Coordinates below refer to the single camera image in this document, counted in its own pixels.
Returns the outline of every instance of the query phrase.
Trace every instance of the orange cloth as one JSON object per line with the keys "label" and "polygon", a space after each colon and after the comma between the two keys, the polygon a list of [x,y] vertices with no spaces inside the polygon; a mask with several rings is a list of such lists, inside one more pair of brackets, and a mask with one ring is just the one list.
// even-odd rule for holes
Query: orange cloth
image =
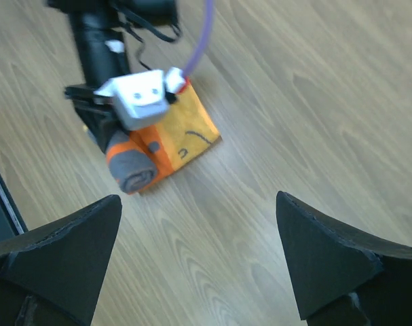
{"label": "orange cloth", "polygon": [[132,131],[129,141],[117,143],[107,150],[108,164],[117,154],[130,150],[144,153],[153,161],[157,175],[139,191],[182,168],[220,136],[189,82],[177,97],[178,101],[157,124]]}

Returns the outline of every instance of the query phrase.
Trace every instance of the purple tube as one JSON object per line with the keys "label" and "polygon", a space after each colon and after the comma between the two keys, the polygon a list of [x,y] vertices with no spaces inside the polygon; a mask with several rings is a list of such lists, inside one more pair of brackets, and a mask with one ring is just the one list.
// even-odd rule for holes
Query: purple tube
{"label": "purple tube", "polygon": [[205,12],[204,12],[204,23],[201,32],[200,40],[198,41],[197,48],[193,52],[191,58],[183,69],[182,76],[184,78],[189,77],[192,72],[197,67],[201,60],[203,53],[206,51],[208,42],[210,40],[210,35],[212,34],[213,26],[213,0],[204,0]]}

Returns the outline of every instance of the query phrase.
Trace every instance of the orange and yellow fabric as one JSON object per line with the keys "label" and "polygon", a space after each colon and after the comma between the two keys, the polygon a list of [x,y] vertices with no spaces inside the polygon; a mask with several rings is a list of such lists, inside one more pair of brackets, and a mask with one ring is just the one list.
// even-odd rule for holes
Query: orange and yellow fabric
{"label": "orange and yellow fabric", "polygon": [[157,124],[114,134],[106,150],[111,174],[127,194],[161,181],[206,151],[219,137],[192,85]]}

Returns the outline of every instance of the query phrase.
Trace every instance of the wooden floor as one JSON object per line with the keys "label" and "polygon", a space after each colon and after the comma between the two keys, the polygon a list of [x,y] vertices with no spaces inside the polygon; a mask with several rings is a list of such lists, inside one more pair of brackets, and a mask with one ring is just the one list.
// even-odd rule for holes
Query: wooden floor
{"label": "wooden floor", "polygon": [[[62,97],[81,71],[65,17],[42,3],[0,1],[0,171],[30,228],[119,194]],[[201,0],[179,3],[185,38],[148,37],[153,67],[182,66],[195,44]],[[217,1],[193,85],[223,140],[122,195],[94,325],[304,325],[278,190],[412,245],[412,0]]]}

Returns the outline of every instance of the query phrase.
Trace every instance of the towel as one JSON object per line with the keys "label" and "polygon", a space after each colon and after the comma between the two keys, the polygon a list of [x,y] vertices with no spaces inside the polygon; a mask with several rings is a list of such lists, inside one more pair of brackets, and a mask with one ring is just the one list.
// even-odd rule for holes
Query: towel
{"label": "towel", "polygon": [[106,160],[121,191],[133,194],[150,187],[206,151],[220,137],[189,81],[177,97],[157,124],[113,135]]}

